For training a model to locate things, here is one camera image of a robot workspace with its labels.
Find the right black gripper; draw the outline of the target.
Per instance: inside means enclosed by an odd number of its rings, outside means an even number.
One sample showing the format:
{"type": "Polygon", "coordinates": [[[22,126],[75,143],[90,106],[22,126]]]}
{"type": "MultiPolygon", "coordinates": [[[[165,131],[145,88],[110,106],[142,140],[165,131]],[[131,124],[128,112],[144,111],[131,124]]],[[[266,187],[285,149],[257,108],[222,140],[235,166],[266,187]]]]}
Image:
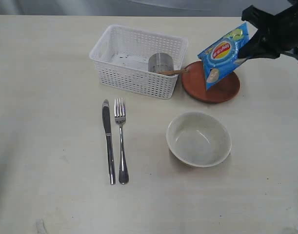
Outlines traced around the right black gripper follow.
{"type": "Polygon", "coordinates": [[[280,55],[298,61],[298,0],[272,15],[253,5],[243,10],[241,20],[257,28],[256,33],[238,52],[239,59],[277,59],[280,55]]]}

